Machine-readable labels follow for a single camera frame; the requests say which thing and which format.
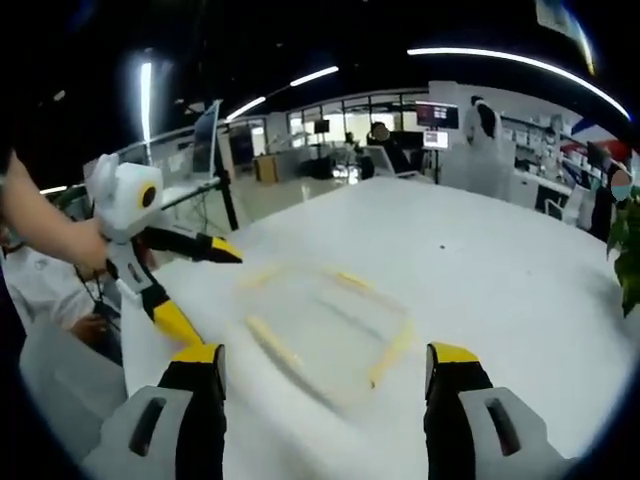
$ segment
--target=ceiling light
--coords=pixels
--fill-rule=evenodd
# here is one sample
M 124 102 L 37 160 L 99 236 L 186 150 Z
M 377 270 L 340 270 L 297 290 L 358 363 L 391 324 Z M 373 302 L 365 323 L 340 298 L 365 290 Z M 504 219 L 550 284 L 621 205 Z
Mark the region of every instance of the ceiling light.
M 264 102 L 267 98 L 266 97 L 258 97 L 255 100 L 252 100 L 251 102 L 247 103 L 244 107 L 240 107 L 238 110 L 236 110 L 235 112 L 233 112 L 231 115 L 229 115 L 227 117 L 226 122 L 229 123 L 230 121 L 232 121 L 234 118 L 239 117 L 240 115 L 242 115 L 244 112 L 252 109 L 253 107 L 255 107 L 256 105 L 260 105 L 262 102 Z
M 597 96 L 599 96 L 600 98 L 608 102 L 616 110 L 622 113 L 628 120 L 631 120 L 631 115 L 629 114 L 629 112 L 627 112 L 622 105 L 620 105 L 617 101 L 615 101 L 609 95 L 607 95 L 602 90 L 600 90 L 598 87 L 590 84 L 586 80 L 583 80 L 582 78 L 574 75 L 573 73 L 569 73 L 554 65 L 541 62 L 540 60 L 534 60 L 532 58 L 527 58 L 520 55 L 514 55 L 512 53 L 494 52 L 491 50 L 482 50 L 478 48 L 451 48 L 451 47 L 415 48 L 412 50 L 407 50 L 407 53 L 409 55 L 443 55 L 443 54 L 477 55 L 481 57 L 502 58 L 504 60 L 511 60 L 514 62 L 531 65 L 532 67 L 537 67 L 543 70 L 547 70 L 548 72 L 555 73 L 556 75 L 560 75 L 568 80 L 571 80 L 574 83 L 577 83 L 578 85 L 586 88 L 592 93 L 595 93 Z
M 142 138 L 151 141 L 151 64 L 144 63 L 140 69 L 140 118 Z
M 292 87 L 297 87 L 298 85 L 302 85 L 303 83 L 310 82 L 311 80 L 315 80 L 316 78 L 324 77 L 325 75 L 330 75 L 332 73 L 337 72 L 339 69 L 336 66 L 325 68 L 324 70 L 320 70 L 319 72 L 312 73 L 311 75 L 306 75 L 302 78 L 294 80 L 289 85 Z
M 47 195 L 47 194 L 49 194 L 49 193 L 62 192 L 62 191 L 64 191 L 64 190 L 66 190 L 66 189 L 67 189 L 67 187 L 66 187 L 66 186 L 64 186 L 64 187 L 46 188 L 46 189 L 44 189 L 44 190 L 40 190 L 40 193 L 41 193 L 42 195 Z

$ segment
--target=white lab coat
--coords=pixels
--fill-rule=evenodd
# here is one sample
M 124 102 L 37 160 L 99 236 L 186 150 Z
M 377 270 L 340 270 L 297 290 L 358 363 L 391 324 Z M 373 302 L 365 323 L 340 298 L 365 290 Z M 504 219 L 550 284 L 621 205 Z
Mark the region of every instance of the white lab coat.
M 69 263 L 25 246 L 8 254 L 2 268 L 27 335 L 35 322 L 54 322 L 68 329 L 93 311 L 94 302 Z M 98 298 L 96 283 L 87 286 Z
M 513 159 L 509 165 L 502 153 L 502 121 L 495 114 L 494 138 L 487 136 L 482 129 L 478 101 L 467 110 L 464 119 L 465 140 L 471 138 L 467 156 L 467 190 L 487 197 L 506 200 L 507 186 L 513 171 Z

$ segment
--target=ceiling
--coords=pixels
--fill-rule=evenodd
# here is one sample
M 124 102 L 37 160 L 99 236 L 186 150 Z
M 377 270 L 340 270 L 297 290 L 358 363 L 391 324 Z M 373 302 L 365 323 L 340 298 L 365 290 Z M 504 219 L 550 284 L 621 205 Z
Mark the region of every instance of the ceiling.
M 253 114 L 343 94 L 456 80 L 544 98 L 593 118 L 622 139 L 638 138 L 604 101 L 530 67 L 406 54 L 424 46 L 488 48 L 546 60 L 589 78 L 576 45 L 537 24 L 533 0 L 483 3 L 22 2 L 11 12 L 16 28 L 0 39 L 9 72 L 2 104 L 19 153 L 43 188 L 76 181 L 82 163 L 141 139 L 137 75 L 147 59 L 154 63 L 154 134 L 193 124 L 195 114 L 185 114 L 185 107 L 211 98 L 224 99 L 226 115 L 268 96 Z M 630 59 L 640 53 L 632 38 L 631 4 L 611 0 L 605 9 L 601 2 L 568 3 L 597 52 L 597 77 L 590 81 L 640 115 L 636 78 L 630 74 Z M 330 65 L 340 72 L 283 88 Z M 61 90 L 64 97 L 54 100 Z

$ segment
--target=floor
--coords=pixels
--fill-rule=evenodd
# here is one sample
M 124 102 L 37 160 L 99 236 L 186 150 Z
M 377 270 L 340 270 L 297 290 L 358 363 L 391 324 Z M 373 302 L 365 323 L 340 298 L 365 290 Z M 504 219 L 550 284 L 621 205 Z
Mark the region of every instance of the floor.
M 296 179 L 286 183 L 265 186 L 253 176 L 243 176 L 231 185 L 233 204 L 240 228 L 276 212 L 309 201 L 337 188 L 348 188 L 348 179 L 315 180 Z M 209 235 L 226 235 L 231 229 L 222 201 L 222 194 L 211 191 L 183 202 L 169 210 L 171 214 L 191 228 Z M 160 265 L 175 257 L 156 252 Z

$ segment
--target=monitor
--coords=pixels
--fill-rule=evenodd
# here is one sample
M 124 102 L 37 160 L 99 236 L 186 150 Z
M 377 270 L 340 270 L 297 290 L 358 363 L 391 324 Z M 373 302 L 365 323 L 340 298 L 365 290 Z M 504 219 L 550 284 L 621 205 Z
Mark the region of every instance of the monitor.
M 218 112 L 222 100 L 214 100 L 213 105 L 196 121 L 193 140 L 194 176 L 212 179 L 215 174 L 216 135 Z
M 405 132 L 402 130 L 396 130 L 390 132 L 391 139 L 402 150 L 420 150 L 423 144 L 422 132 Z
M 313 133 L 329 133 L 329 120 L 316 120 L 313 122 Z
M 460 128 L 458 107 L 456 105 L 416 102 L 416 116 L 418 125 L 422 127 Z
M 449 132 L 423 132 L 422 147 L 429 150 L 447 150 L 449 148 Z

